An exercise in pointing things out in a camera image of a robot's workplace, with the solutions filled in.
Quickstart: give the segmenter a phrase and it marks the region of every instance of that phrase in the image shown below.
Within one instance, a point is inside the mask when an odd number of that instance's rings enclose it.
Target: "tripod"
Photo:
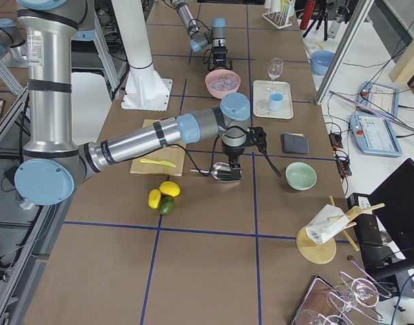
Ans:
[[[304,32],[303,37],[311,31],[311,28],[317,23],[316,30],[319,30],[321,23],[324,22],[324,40],[327,40],[327,0],[320,0],[319,13],[317,17],[310,24],[309,28]]]

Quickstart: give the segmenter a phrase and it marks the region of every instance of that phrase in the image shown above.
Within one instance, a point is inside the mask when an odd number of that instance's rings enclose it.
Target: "yellow knife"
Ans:
[[[167,160],[153,160],[153,159],[147,159],[147,158],[141,158],[139,159],[141,163],[145,164],[157,164],[157,165],[164,165],[169,167],[176,167],[176,164]]]

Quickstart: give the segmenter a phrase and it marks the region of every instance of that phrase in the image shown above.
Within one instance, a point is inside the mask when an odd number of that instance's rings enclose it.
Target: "yellow lemon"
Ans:
[[[164,195],[175,197],[180,194],[180,187],[173,181],[164,181],[159,186],[159,190]]]
[[[148,206],[152,209],[157,209],[161,199],[162,193],[160,193],[160,190],[157,188],[151,190],[150,194],[148,194]]]

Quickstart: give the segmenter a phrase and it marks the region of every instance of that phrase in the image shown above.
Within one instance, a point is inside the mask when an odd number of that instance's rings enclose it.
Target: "monitor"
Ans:
[[[414,268],[414,161],[406,159],[368,197],[371,205],[386,206],[375,214],[406,257],[370,272],[380,279]]]

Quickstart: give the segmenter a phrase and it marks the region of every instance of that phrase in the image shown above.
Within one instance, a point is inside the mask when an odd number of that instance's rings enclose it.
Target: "round wooden base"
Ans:
[[[329,263],[336,254],[336,243],[333,238],[324,244],[315,244],[306,235],[304,227],[297,233],[297,248],[305,259],[316,264]]]

